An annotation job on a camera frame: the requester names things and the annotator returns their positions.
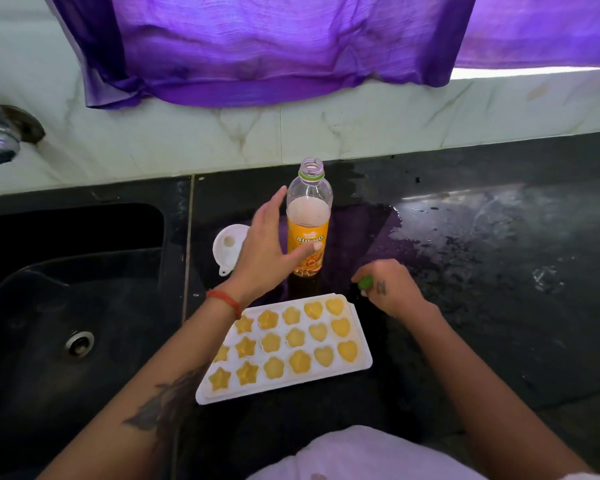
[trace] orange label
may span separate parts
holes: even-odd
[[[322,258],[324,256],[324,246],[327,242],[327,231],[329,230],[329,221],[325,222],[318,227],[304,227],[299,226],[289,220],[287,217],[287,224],[289,227],[288,238],[287,238],[287,252],[290,253],[302,243],[307,241],[318,241],[322,243],[322,249],[307,259],[302,261],[302,264],[296,269],[304,271],[312,271],[322,266]]]

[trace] hand tattoo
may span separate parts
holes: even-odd
[[[376,283],[376,293],[386,295],[386,282],[384,280],[380,280]]]
[[[172,384],[156,384],[158,394],[138,408],[131,418],[122,421],[140,431],[155,429],[158,441],[170,439],[191,412],[196,389],[207,371],[204,365],[187,372]]]

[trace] ice cube tray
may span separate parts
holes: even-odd
[[[327,300],[333,298],[340,298],[344,304],[342,312],[338,315],[333,315],[330,313],[326,306]],[[304,305],[316,301],[322,304],[322,314],[320,315],[320,318],[314,320],[307,316],[304,311]],[[285,323],[282,314],[290,306],[300,310],[300,321],[296,324],[288,325]],[[266,310],[270,310],[278,314],[278,323],[274,328],[263,330],[258,324],[258,317]],[[227,333],[223,343],[224,346],[229,347],[227,360],[214,362],[209,367],[204,379],[202,379],[202,382],[200,382],[200,386],[196,391],[196,400],[199,404],[216,403],[218,401],[224,401],[225,399],[232,399],[234,397],[256,394],[258,392],[278,389],[280,387],[338,376],[348,372],[361,371],[368,369],[373,363],[371,352],[369,350],[369,346],[367,345],[362,327],[360,326],[360,320],[358,318],[358,314],[356,313],[356,309],[352,304],[347,302],[347,299],[343,295],[336,295],[332,293],[321,296],[313,296],[310,298],[284,301],[282,303],[274,303],[272,305],[255,306],[253,308],[247,308],[243,315],[247,316],[249,319],[253,319],[251,331],[239,333],[236,325],[232,325],[231,330],[229,333]],[[337,335],[331,325],[333,320],[342,318],[346,318],[350,323],[349,331],[345,337]],[[322,342],[314,339],[309,332],[309,327],[311,325],[320,323],[323,323],[327,327],[327,336]],[[285,338],[288,332],[293,328],[304,331],[304,345],[299,347],[290,347],[288,345]],[[280,337],[279,350],[270,353],[264,352],[262,346],[260,345],[260,340],[263,339],[268,333],[275,333]],[[249,340],[255,340],[256,345],[253,355],[239,358],[238,350],[235,346],[240,343],[243,337],[247,337]],[[344,360],[338,352],[338,344],[348,341],[353,341],[358,349],[357,356],[352,362]],[[323,347],[331,347],[333,350],[333,361],[328,367],[321,365],[316,360],[314,355],[314,352],[317,348]],[[296,374],[292,370],[289,359],[297,350],[303,350],[311,357],[311,366],[308,372]],[[283,375],[277,379],[269,379],[263,369],[264,364],[272,356],[275,356],[284,362]],[[258,366],[256,382],[240,385],[236,371],[240,369],[246,361],[252,365]],[[220,388],[214,391],[209,377],[213,376],[213,374],[215,374],[216,371],[218,371],[218,369],[221,367],[224,371],[231,372],[228,387]]]

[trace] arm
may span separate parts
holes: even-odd
[[[394,259],[374,261],[352,281],[369,275],[369,300],[416,339],[491,478],[558,480],[592,471],[451,329],[405,266]]]
[[[244,309],[322,247],[307,242],[284,255],[278,240],[287,188],[258,209],[231,277],[218,286]],[[108,480],[151,477],[157,460],[195,403],[208,363],[236,320],[209,298],[38,477]]]

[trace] marble wall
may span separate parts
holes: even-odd
[[[0,104],[47,131],[0,166],[0,194],[600,131],[600,70],[457,70],[439,89],[369,82],[268,107],[84,106],[78,62],[42,0],[0,0]]]

